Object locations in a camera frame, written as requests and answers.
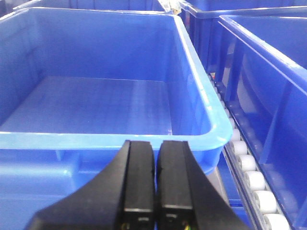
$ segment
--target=blue crate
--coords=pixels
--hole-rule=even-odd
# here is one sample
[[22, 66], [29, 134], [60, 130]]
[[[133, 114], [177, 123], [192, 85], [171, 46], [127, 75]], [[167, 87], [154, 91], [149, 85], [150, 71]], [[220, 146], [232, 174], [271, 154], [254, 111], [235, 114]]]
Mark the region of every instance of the blue crate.
[[216, 86], [292, 228], [307, 227], [307, 18], [221, 16]]
[[186, 140], [203, 168], [232, 129], [178, 16], [29, 8], [0, 19], [0, 229], [93, 178], [126, 139]]
[[217, 21], [220, 15], [304, 16], [305, 0], [180, 0], [180, 14], [195, 49], [208, 73], [216, 72], [221, 34]]
[[15, 7], [14, 11], [29, 7], [90, 10], [165, 11], [158, 0], [32, 0]]

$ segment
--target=bin floor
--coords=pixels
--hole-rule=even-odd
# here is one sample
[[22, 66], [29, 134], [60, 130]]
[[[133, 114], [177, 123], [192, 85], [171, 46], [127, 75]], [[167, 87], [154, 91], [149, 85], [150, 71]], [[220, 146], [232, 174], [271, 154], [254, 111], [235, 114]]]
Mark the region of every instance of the bin floor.
[[161, 81], [46, 77], [0, 131], [171, 135]]

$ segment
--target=blue plastic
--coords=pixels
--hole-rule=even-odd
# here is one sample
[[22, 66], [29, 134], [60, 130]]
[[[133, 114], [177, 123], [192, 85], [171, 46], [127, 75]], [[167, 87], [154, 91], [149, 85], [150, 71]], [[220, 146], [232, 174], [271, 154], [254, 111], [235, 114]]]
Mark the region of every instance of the blue plastic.
[[220, 15], [306, 16], [305, 0], [180, 0], [180, 14], [195, 49], [208, 73], [216, 72], [221, 33]]
[[32, 0], [14, 8], [14, 11], [29, 7], [90, 10], [165, 11], [158, 0]]
[[215, 81], [293, 229], [307, 227], [307, 18], [221, 16]]
[[0, 229], [88, 182], [124, 140], [187, 140], [204, 172], [232, 130], [178, 16], [30, 8], [0, 19]]
[[0, 17], [11, 13], [14, 7], [25, 2], [27, 2], [27, 0], [0, 0]]

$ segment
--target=blue plastic bin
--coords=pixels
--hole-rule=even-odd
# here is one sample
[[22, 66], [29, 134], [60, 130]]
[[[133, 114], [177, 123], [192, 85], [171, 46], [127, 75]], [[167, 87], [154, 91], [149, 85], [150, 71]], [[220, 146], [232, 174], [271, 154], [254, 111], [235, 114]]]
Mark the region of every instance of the blue plastic bin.
[[307, 228], [307, 18], [221, 16], [216, 86], [294, 230]]
[[179, 1], [180, 14], [195, 49], [208, 73], [216, 72], [221, 34], [217, 30], [220, 15], [305, 16], [305, 0], [190, 0]]
[[72, 193], [126, 139], [187, 140], [205, 172], [232, 130], [178, 16], [29, 8], [0, 19], [0, 229]]
[[158, 0], [32, 0], [14, 8], [49, 7], [90, 10], [129, 10], [164, 12]]

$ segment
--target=white roller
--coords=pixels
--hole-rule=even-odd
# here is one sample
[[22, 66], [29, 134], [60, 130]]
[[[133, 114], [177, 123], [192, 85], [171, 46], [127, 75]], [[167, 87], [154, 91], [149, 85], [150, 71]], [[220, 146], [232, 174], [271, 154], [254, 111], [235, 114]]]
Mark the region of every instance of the white roller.
[[238, 155], [236, 158], [242, 171], [247, 172], [256, 170], [255, 158], [252, 155]]
[[254, 197], [260, 211], [263, 214], [275, 213], [277, 210], [277, 202], [271, 191], [255, 191]]
[[231, 149], [235, 155], [244, 155], [248, 153], [248, 147], [242, 140], [235, 140], [230, 142]]
[[265, 180], [261, 172], [258, 171], [245, 172], [244, 177], [252, 191], [265, 189]]
[[228, 109], [224, 109], [225, 110], [225, 113], [227, 114], [227, 117], [230, 117], [230, 112]]
[[234, 128], [230, 141], [241, 140], [240, 130]]
[[231, 123], [232, 128], [235, 128], [236, 127], [235, 126], [235, 120], [233, 118], [230, 118], [229, 121]]
[[265, 214], [263, 217], [267, 230], [290, 230], [286, 217], [281, 214]]

